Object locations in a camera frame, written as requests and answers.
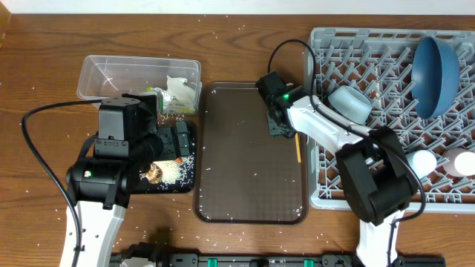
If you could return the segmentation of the white rice pile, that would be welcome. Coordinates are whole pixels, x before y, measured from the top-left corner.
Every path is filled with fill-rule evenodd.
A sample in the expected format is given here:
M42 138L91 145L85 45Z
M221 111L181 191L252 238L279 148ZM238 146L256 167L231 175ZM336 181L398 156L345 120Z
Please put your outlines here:
M171 185L182 182L194 171L194 156L183 156L181 158L183 160L182 164L178 164L175 160L154 162L163 172L162 183Z

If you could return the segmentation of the yellow green snack wrapper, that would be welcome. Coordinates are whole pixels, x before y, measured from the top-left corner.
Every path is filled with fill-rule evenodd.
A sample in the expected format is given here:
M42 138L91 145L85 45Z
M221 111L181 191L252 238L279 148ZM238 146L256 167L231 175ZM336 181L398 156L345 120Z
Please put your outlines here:
M155 93L159 99L159 111L161 113L174 113L174 114L194 114L196 113L196 107L194 108L189 108L186 106L174 106L172 108L167 108L166 104L164 102L164 90L162 88L158 87L147 87L146 88L146 93L152 94Z

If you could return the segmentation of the brown food scrap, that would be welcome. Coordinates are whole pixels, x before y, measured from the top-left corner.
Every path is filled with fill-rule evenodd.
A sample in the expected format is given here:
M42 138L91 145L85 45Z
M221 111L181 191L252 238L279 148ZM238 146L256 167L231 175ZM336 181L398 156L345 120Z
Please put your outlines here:
M159 184L162 180L163 172L161 168L154 162L150 164L148 172L143 177L152 185Z

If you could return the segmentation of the white tissue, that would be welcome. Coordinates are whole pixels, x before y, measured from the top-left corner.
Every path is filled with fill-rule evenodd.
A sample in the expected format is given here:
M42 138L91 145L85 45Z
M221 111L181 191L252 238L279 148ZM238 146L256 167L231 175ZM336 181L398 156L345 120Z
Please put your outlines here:
M187 81L187 78L167 76L166 89L163 93L167 108L179 105L189 108L195 107L195 90L186 84Z

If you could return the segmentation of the light blue rice bowl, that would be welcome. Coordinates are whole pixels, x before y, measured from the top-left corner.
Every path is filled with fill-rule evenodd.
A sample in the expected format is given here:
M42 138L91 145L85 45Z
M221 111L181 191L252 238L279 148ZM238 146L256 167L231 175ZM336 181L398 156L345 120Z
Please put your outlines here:
M342 116L360 125L366 123L372 110L370 100L361 91L346 85L334 90L328 101Z

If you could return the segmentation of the light blue cup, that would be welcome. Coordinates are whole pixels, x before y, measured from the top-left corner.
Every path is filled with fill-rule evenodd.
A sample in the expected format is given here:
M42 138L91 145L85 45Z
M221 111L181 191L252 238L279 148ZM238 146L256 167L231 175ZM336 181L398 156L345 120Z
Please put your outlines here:
M406 155L409 166L419 179L423 179L436 169L436 157L427 150L414 151Z

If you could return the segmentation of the dark blue plate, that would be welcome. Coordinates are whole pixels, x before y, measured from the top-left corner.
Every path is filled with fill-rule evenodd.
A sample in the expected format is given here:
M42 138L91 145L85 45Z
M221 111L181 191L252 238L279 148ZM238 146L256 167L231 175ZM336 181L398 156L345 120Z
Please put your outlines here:
M445 40L425 37L416 48L411 80L412 97L419 103L416 112L422 119L446 113L459 89L459 60L456 51Z

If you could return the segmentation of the pink cup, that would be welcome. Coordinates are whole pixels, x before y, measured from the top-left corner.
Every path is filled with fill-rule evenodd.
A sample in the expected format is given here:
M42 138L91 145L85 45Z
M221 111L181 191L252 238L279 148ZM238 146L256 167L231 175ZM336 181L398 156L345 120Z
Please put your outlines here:
M442 166L446 173L453 177L469 177L474 175L474 152L463 148L446 151L443 157L448 161Z

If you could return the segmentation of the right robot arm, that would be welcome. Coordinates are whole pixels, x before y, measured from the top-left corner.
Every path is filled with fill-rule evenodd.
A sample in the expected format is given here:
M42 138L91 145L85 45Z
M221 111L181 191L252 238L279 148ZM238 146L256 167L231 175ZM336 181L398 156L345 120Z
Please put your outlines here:
M336 159L345 199L360 220L357 257L363 266L393 266L395 232L404 210L424 188L407 161L396 133L371 129L329 109L313 89L294 88L275 71L255 84L277 126L300 132Z

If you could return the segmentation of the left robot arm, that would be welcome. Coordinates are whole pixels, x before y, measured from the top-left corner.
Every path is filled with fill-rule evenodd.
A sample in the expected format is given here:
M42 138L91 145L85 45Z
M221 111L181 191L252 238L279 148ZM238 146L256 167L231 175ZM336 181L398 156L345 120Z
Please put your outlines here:
M68 169L67 212L61 266L107 266L140 174L157 161L191 153L186 122L160 126L158 95L101 100L99 129Z

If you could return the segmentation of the grey dishwasher rack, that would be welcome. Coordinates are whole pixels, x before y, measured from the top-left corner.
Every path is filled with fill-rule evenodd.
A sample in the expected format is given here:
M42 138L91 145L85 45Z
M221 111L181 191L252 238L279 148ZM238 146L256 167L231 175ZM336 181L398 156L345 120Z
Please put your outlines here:
M420 41L436 37L449 43L459 60L459 89L448 112L421 119L418 100L411 96L413 56ZM474 32L455 30L407 30L316 27L309 35L315 60L305 55L305 82L311 68L325 98L342 85L360 90L372 105L366 121L371 128L388 125L407 152L431 151L436 169L422 179L426 212L472 214L474 177L453 177L443 168L444 152L454 148L474 151Z

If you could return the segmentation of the black plastic tray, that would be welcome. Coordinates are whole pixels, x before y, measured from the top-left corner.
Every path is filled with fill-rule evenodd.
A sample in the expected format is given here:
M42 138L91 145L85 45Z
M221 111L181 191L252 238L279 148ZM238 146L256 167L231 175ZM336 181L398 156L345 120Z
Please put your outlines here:
M132 191L133 194L184 194L190 192L191 189L194 187L195 181L195 172L196 172L196 153L197 148L195 145L196 135L194 131L194 125L191 122L187 122L192 127L192 149L193 152L191 156L194 156L194 171L188 175L182 182L176 182L175 184L165 185L164 183L160 182L159 184L152 185L150 184L144 177L143 174L140 174L140 182L138 186Z

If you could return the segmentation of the brown serving tray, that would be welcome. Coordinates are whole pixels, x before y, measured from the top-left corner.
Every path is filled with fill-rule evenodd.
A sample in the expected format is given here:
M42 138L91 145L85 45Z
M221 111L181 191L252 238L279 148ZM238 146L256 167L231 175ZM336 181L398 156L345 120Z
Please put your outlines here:
M215 82L200 99L194 211L207 223L295 225L309 204L294 139L271 136L252 83Z

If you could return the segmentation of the clear plastic bin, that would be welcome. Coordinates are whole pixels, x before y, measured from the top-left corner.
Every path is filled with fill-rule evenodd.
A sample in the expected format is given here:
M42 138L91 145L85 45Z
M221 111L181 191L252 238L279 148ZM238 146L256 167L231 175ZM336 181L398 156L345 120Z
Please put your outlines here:
M147 87L165 90L167 76L183 77L195 90L197 112L202 88L200 74L201 64L191 59L90 55L83 62L76 95L84 100L124 93L140 95L146 93Z

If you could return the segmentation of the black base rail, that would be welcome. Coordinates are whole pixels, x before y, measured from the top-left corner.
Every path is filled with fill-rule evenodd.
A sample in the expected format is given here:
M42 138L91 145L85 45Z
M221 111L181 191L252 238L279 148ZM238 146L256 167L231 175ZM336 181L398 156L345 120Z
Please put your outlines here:
M318 257L265 257L169 254L164 247L148 243L131 245L124 254L111 256L109 267L353 267L357 256L324 254Z

